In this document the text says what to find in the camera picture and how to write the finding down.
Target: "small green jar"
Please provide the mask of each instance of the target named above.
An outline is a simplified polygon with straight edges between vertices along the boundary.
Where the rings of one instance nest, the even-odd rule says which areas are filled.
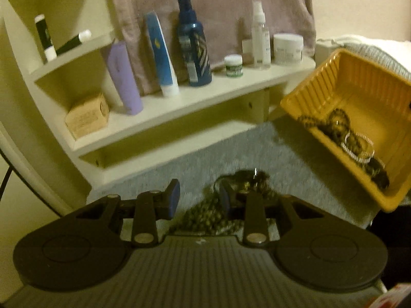
[[[230,54],[224,58],[227,76],[229,78],[238,78],[242,76],[242,56],[239,54]]]

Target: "white and black tube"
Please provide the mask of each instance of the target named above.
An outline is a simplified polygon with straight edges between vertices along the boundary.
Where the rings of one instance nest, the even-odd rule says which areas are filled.
[[[44,18],[44,14],[36,16],[34,18],[34,22],[36,23],[37,32],[39,34],[40,41],[42,42],[46,59],[47,61],[52,61],[55,58],[57,58],[57,53],[53,46],[53,42],[51,41],[49,29],[47,28],[47,23],[46,19]]]
[[[57,55],[60,55],[60,54],[63,54],[65,52],[68,52],[69,50],[72,50],[73,48],[75,48],[75,47],[81,45],[82,43],[90,40],[90,38],[91,38],[91,31],[90,30],[85,30],[85,31],[80,32],[77,36],[70,39],[62,47],[58,48],[56,50]]]

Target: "purple tube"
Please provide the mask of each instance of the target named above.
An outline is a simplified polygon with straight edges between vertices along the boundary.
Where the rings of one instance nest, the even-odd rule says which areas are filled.
[[[127,113],[138,114],[143,109],[143,102],[133,76],[126,43],[121,41],[100,51]]]

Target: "plastic basket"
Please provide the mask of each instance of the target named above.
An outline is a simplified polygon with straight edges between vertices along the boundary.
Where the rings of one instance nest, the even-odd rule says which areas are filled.
[[[329,60],[281,101],[294,119],[302,114],[325,119],[335,108],[349,115],[351,127],[374,142],[390,186],[381,191],[356,162],[318,128],[311,134],[326,146],[361,185],[390,212],[411,188],[411,82],[347,50]]]

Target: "round pad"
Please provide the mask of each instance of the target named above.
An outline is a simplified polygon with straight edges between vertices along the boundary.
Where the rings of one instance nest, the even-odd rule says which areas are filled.
[[[302,220],[277,242],[275,259],[293,279],[317,290],[350,292],[369,286],[387,263],[384,243],[344,221]]]
[[[99,223],[51,223],[19,241],[14,265],[24,282],[45,290],[68,291],[110,278],[127,254],[122,240]]]

